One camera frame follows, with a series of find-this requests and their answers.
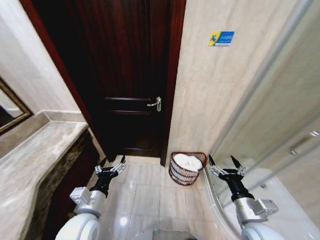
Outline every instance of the marble countertop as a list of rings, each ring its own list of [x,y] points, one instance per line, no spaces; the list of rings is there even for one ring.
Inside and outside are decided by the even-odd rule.
[[[87,127],[50,121],[0,159],[1,240],[25,237],[39,185]]]

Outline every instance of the dark wooden door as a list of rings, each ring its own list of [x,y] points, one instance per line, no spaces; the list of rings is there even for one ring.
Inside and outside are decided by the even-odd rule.
[[[171,1],[32,2],[106,155],[160,157],[166,142]],[[157,97],[161,111],[147,106]]]

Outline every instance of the door handle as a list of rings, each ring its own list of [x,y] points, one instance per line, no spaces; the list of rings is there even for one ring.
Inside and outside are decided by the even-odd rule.
[[[302,146],[304,143],[308,142],[309,140],[318,137],[320,135],[320,131],[311,131],[309,132],[309,134],[303,138],[301,138],[297,143],[295,143],[294,145],[292,145],[290,147],[289,153],[292,155],[297,155],[298,154],[298,150],[297,148],[299,148],[300,146]]]
[[[161,111],[161,97],[157,97],[156,98],[156,102],[155,103],[150,103],[150,104],[147,104],[148,107],[153,107],[153,106],[156,106],[156,110],[158,112]]]

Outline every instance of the white towel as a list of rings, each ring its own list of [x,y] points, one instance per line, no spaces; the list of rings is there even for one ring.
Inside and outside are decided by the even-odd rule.
[[[202,162],[195,156],[178,153],[174,155],[173,159],[181,168],[192,172],[198,172],[198,170],[202,168]]]

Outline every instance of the glass shower door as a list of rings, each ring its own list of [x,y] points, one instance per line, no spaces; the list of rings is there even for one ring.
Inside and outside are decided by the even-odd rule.
[[[211,153],[220,167],[234,168],[230,155],[247,167],[243,184],[279,205],[267,224],[287,239],[320,239],[319,12],[314,1]],[[240,230],[227,184],[209,178]]]

